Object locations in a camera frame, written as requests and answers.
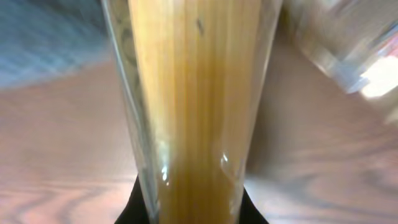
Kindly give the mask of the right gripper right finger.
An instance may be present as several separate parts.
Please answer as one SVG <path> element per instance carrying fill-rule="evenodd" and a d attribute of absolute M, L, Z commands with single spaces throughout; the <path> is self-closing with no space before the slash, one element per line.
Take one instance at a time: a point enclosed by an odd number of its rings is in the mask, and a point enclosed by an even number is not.
<path fill-rule="evenodd" d="M 243 191 L 241 202 L 241 224 L 269 224 L 253 204 L 246 189 Z"/>

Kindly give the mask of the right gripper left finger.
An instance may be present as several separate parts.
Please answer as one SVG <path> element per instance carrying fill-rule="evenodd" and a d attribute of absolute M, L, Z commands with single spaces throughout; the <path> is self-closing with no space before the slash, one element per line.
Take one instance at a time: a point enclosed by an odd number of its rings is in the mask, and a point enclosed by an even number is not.
<path fill-rule="evenodd" d="M 114 224 L 149 224 L 139 177 L 136 178 L 129 200 Z"/>

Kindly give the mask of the orange spaghetti packet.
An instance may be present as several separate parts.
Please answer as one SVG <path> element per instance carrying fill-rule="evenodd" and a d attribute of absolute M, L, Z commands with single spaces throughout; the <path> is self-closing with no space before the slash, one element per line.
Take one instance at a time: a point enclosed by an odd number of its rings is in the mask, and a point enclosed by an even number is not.
<path fill-rule="evenodd" d="M 103 1 L 149 223 L 241 223 L 281 6 Z"/>

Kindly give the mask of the gold foil food pouch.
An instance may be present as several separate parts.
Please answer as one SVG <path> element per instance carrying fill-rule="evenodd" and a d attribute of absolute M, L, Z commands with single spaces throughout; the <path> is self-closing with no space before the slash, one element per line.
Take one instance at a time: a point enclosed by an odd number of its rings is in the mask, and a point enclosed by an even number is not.
<path fill-rule="evenodd" d="M 282 12 L 311 62 L 397 124 L 397 0 L 288 0 Z"/>

